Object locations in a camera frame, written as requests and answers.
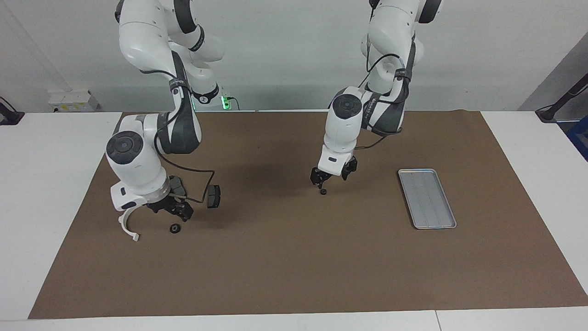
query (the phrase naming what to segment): black stand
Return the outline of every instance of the black stand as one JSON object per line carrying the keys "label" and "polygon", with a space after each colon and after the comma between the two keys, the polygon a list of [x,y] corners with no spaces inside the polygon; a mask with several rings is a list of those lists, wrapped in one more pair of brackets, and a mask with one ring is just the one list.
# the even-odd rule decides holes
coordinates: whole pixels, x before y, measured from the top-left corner
{"label": "black stand", "polygon": [[560,100],[557,100],[557,102],[553,106],[551,106],[551,108],[549,108],[548,110],[536,111],[535,113],[537,114],[537,116],[539,116],[541,122],[556,123],[556,120],[554,120],[553,117],[555,117],[555,114],[558,112],[558,110],[562,109],[562,107],[565,104],[567,104],[568,101],[570,101],[580,92],[582,92],[586,85],[588,85],[588,74],[582,77],[582,79],[580,79],[580,81],[578,81],[578,83],[576,83],[576,85],[574,85],[572,89],[565,93],[565,95],[561,97]]}
{"label": "black stand", "polygon": [[3,103],[0,102],[0,114],[2,114],[5,118],[0,122],[0,125],[17,125],[22,117],[25,115],[24,112],[20,111],[10,111]]}

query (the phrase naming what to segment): silver rectangular tray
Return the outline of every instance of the silver rectangular tray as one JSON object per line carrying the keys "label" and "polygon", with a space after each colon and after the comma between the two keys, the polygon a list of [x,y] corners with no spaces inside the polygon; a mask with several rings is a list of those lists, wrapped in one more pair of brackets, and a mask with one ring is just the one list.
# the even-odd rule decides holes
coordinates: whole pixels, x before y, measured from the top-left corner
{"label": "silver rectangular tray", "polygon": [[412,223],[417,229],[453,229],[457,226],[437,171],[402,169],[398,176]]}

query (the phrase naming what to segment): green light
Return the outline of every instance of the green light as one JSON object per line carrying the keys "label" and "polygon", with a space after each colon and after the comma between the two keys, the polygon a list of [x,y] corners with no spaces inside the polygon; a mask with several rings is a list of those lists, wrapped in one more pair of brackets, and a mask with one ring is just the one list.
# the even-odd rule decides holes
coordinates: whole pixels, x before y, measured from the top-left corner
{"label": "green light", "polygon": [[221,95],[220,99],[222,100],[222,108],[224,110],[230,109],[230,101],[224,95]]}

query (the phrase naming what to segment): black wheel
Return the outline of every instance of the black wheel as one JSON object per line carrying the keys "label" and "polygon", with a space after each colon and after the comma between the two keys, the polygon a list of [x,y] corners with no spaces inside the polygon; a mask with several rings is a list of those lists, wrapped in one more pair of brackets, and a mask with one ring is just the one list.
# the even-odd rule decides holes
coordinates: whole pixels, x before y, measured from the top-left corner
{"label": "black wheel", "polygon": [[176,234],[182,231],[182,227],[180,224],[172,224],[172,226],[169,227],[169,231],[173,234]]}
{"label": "black wheel", "polygon": [[218,185],[208,186],[208,208],[218,208],[221,204],[221,187]]}

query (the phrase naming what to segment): gray wall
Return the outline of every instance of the gray wall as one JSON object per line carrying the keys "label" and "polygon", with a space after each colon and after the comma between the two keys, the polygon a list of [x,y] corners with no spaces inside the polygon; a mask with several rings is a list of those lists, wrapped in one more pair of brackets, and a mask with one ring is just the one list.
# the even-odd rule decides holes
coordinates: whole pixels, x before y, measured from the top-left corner
{"label": "gray wall", "polygon": [[[117,0],[0,0],[74,88],[106,110],[168,110],[167,83],[141,75],[118,50]],[[212,64],[243,108],[325,108],[365,75],[359,43],[367,0],[198,1],[206,31],[226,57]],[[48,111],[58,89],[0,15],[0,94]],[[446,0],[417,30],[425,57],[407,107],[516,110],[588,31],[586,0]]]}
{"label": "gray wall", "polygon": [[[570,51],[535,92],[519,108],[532,111],[555,103],[588,73],[588,34]],[[558,120],[588,115],[588,92],[578,95],[556,114]]]}

